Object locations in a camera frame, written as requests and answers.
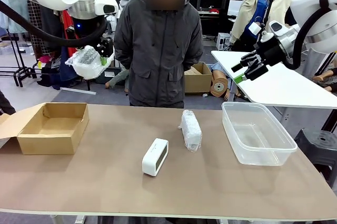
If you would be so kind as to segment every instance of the brown table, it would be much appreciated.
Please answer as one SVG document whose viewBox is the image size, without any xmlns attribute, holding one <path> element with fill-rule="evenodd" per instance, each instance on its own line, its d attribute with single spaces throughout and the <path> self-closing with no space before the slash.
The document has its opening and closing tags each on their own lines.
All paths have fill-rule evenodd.
<svg viewBox="0 0 337 224">
<path fill-rule="evenodd" d="M 89 105 L 75 155 L 24 156 L 0 150 L 0 208 L 58 215 L 209 219 L 337 219 L 337 197 L 301 151 L 282 167 L 240 164 L 221 111 L 195 111 L 202 147 L 192 153 L 178 129 L 182 110 Z M 142 173 L 155 138 L 169 141 L 156 178 Z"/>
</svg>

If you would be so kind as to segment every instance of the black plastic stool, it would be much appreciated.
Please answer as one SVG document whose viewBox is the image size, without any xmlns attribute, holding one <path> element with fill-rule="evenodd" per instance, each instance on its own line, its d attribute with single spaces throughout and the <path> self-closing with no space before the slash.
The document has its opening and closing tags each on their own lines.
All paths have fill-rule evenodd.
<svg viewBox="0 0 337 224">
<path fill-rule="evenodd" d="M 332 187 L 337 178 L 336 135 L 327 131 L 302 129 L 295 142 Z"/>
</svg>

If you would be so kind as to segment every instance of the bubble wrap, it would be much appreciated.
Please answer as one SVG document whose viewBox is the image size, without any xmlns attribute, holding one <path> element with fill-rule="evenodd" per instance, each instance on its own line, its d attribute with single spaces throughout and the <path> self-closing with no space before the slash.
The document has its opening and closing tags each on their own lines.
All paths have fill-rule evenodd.
<svg viewBox="0 0 337 224">
<path fill-rule="evenodd" d="M 92 46 L 86 46 L 84 49 L 74 53 L 65 64 L 71 65 L 77 75 L 90 80 L 99 77 L 110 66 L 113 58 L 114 53 L 107 58 L 106 64 L 102 65 L 100 54 Z"/>
<path fill-rule="evenodd" d="M 194 112 L 189 110 L 183 112 L 179 128 L 183 131 L 187 149 L 196 152 L 201 147 L 202 133 Z"/>
</svg>

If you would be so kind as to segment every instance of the open cardboard box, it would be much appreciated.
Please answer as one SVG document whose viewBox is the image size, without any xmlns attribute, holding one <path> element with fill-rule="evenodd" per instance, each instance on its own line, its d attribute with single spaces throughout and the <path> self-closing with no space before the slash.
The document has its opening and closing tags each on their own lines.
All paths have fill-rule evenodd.
<svg viewBox="0 0 337 224">
<path fill-rule="evenodd" d="M 43 103 L 0 117 L 0 139 L 17 137 L 23 154 L 74 154 L 89 121 L 85 103 Z"/>
<path fill-rule="evenodd" d="M 212 72 L 204 62 L 194 64 L 193 67 L 201 75 L 185 75 L 185 93 L 209 93 L 212 84 Z"/>
</svg>

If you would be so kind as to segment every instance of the jacket zipper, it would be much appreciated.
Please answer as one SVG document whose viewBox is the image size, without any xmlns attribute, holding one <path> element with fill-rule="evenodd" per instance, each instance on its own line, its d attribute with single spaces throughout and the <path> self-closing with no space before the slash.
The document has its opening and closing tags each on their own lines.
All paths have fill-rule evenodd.
<svg viewBox="0 0 337 224">
<path fill-rule="evenodd" d="M 159 71 L 158 71 L 158 80 L 157 80 L 157 91 L 156 91 L 155 106 L 157 106 L 157 103 L 158 103 L 159 81 L 160 81 L 160 74 L 161 74 L 161 71 L 162 71 L 162 57 L 163 57 L 163 51 L 164 51 L 164 42 L 165 42 L 165 33 L 166 33 L 166 25 L 167 25 L 168 15 L 169 15 L 169 13 L 166 12 L 165 27 L 164 27 L 164 34 L 163 34 L 163 43 L 162 43 L 162 49 L 161 49 L 160 59 L 159 59 Z"/>
</svg>

